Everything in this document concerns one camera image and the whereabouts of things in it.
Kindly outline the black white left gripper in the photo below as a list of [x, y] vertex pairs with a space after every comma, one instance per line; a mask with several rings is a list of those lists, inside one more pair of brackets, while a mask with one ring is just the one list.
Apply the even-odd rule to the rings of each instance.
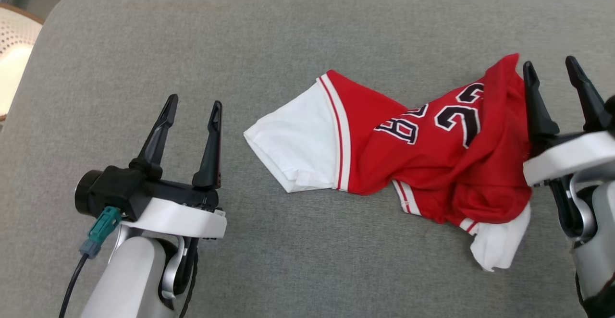
[[178, 95], [167, 98], [140, 153], [129, 168], [89, 171], [89, 215], [106, 207], [120, 211], [121, 223], [141, 230], [193, 238], [222, 238], [228, 225], [218, 208], [221, 187], [222, 103], [215, 101], [207, 123], [207, 143], [192, 185], [162, 180], [161, 160], [175, 121]]

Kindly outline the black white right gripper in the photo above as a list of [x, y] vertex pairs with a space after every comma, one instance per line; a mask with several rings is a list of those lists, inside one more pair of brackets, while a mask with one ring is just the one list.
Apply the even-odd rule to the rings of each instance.
[[534, 186], [584, 171], [615, 159], [614, 99], [607, 103], [587, 77], [573, 56], [565, 60], [567, 75], [576, 89], [581, 104], [585, 134], [555, 147], [560, 129], [545, 106], [540, 94], [540, 80], [530, 61], [523, 64], [527, 130], [529, 134], [529, 159], [523, 163], [523, 174], [527, 185]]

